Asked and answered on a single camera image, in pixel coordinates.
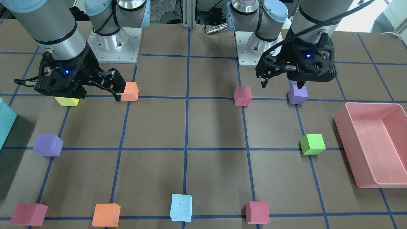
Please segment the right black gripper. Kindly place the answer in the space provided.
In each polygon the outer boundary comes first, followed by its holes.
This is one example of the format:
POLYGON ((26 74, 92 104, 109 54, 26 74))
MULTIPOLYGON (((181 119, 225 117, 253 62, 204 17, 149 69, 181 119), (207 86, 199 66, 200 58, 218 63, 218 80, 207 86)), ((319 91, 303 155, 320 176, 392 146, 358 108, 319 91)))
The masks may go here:
POLYGON ((50 51, 45 51, 36 77, 15 79, 16 84, 33 87, 45 96, 85 98, 84 85, 95 86, 113 95, 116 101, 126 87, 126 81, 116 68, 102 71, 97 58, 86 44, 84 50, 75 58, 55 60, 50 51))

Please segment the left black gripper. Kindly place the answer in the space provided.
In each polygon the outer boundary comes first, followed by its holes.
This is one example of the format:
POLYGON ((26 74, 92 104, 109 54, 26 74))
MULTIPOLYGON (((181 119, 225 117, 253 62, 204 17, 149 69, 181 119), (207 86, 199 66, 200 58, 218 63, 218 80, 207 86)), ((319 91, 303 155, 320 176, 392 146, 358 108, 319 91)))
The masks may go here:
POLYGON ((269 79, 286 73, 289 80, 297 81, 301 90, 306 82, 329 82, 337 77, 334 55, 327 32, 318 32, 315 44, 296 38, 283 44, 278 55, 262 55, 256 66, 256 77, 265 89, 269 79))

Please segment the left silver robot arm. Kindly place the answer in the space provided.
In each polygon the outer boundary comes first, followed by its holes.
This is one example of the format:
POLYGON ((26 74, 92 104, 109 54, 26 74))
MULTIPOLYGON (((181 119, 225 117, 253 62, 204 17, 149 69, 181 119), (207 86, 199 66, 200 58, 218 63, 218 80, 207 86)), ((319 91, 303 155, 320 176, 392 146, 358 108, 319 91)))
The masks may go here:
POLYGON ((259 56, 256 77, 262 88, 286 74, 301 89, 306 82, 329 82, 337 77, 331 36, 351 6, 351 0, 300 0, 283 41, 278 42, 289 9, 280 0, 228 2, 227 28, 251 32, 248 47, 259 56))

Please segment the pink block near left arm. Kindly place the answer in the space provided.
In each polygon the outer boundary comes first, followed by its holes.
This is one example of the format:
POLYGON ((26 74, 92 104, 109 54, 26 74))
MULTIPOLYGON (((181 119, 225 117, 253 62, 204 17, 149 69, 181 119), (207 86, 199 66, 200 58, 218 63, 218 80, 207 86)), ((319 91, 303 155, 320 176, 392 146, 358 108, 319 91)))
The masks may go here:
POLYGON ((235 106, 249 106, 252 101, 251 87, 236 87, 234 92, 235 106))

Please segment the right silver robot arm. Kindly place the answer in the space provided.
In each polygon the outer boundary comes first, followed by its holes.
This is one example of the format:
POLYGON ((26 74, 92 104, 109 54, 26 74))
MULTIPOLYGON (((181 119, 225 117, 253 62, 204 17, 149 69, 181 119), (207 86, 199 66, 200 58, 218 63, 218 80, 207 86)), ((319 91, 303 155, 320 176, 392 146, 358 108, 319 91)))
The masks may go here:
MULTIPOLYGON (((43 49, 38 75, 14 79, 45 96, 84 99, 84 86, 98 87, 116 101, 136 101, 135 83, 126 82, 116 68, 104 71, 67 6, 59 0, 2 0, 32 39, 43 49)), ((150 24, 150 0, 86 0, 96 45, 106 53, 130 48, 125 28, 150 24)))

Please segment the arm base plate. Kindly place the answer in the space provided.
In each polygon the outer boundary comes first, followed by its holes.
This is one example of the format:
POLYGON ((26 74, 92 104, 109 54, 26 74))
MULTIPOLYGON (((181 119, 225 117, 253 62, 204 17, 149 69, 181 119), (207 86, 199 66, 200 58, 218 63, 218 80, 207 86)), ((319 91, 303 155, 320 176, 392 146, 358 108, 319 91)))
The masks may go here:
POLYGON ((254 32, 236 31, 236 48, 239 66, 255 67, 263 52, 283 40, 282 34, 272 42, 260 40, 254 32))
POLYGON ((121 28, 112 36, 90 32, 88 44, 99 63, 136 64, 142 32, 142 28, 121 28))

